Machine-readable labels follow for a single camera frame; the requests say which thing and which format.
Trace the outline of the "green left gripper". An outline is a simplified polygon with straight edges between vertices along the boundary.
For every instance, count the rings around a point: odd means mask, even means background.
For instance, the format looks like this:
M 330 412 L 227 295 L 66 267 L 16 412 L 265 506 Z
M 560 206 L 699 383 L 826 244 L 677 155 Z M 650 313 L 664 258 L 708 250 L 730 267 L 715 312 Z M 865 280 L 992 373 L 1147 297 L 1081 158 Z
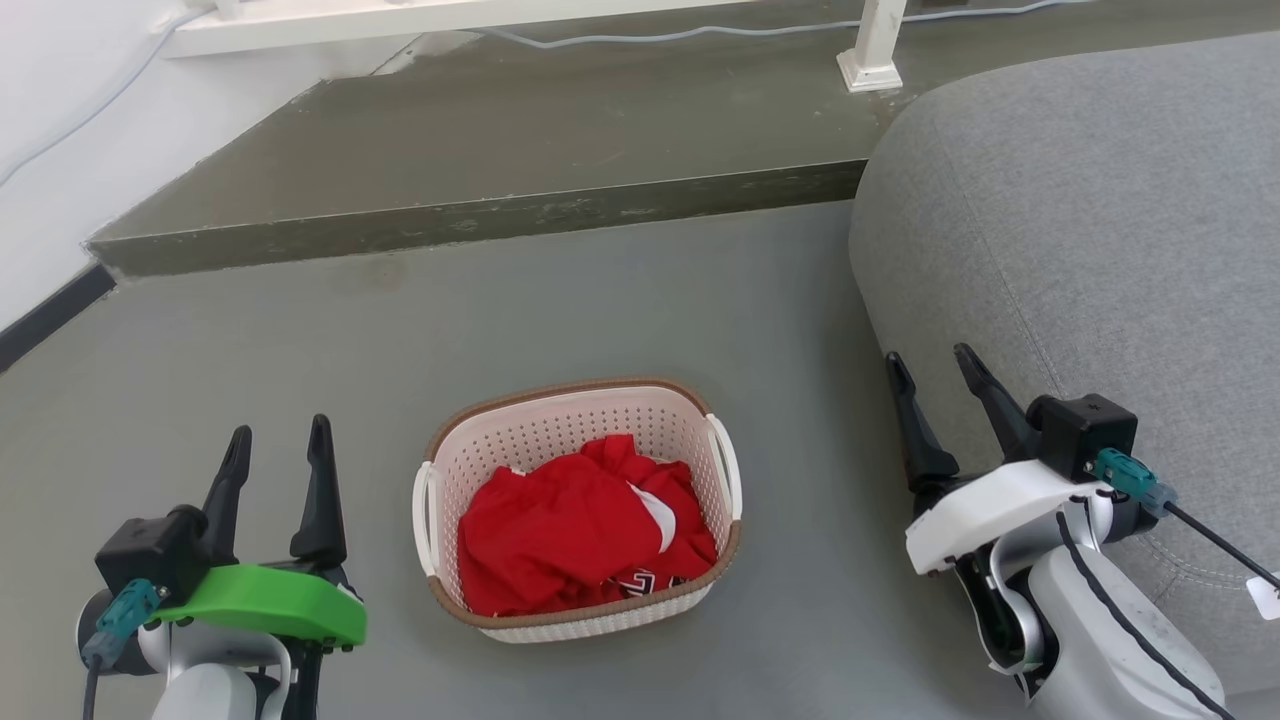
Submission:
M 211 562 L 238 562 L 236 533 L 252 439 L 248 425 L 236 428 L 204 502 L 207 527 L 201 541 Z M 308 488 L 291 538 L 291 557 L 328 571 L 347 560 L 347 543 L 333 430 L 325 415 L 312 419 L 306 459 Z M 352 592 L 321 577 L 244 564 L 211 569 L 186 603 L 159 609 L 150 621 L 187 618 L 339 648 L 364 644 L 369 628 L 367 610 Z

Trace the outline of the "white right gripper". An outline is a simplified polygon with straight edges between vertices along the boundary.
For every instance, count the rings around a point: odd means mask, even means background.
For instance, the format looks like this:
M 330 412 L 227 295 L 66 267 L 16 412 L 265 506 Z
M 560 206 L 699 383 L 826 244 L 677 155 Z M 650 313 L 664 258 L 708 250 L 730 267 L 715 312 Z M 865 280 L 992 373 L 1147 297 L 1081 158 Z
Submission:
M 1037 457 L 1041 432 L 1021 405 L 968 343 L 954 356 L 970 393 L 986 411 L 1005 464 L 947 493 L 905 530 L 905 547 L 918 575 L 942 571 L 961 556 L 1016 530 L 1071 498 L 1088 498 L 1108 487 L 1101 480 L 1075 483 Z M 924 493 L 959 480 L 955 456 L 934 436 L 919 402 L 916 383 L 897 352 L 884 357 L 899 419 L 908 488 Z

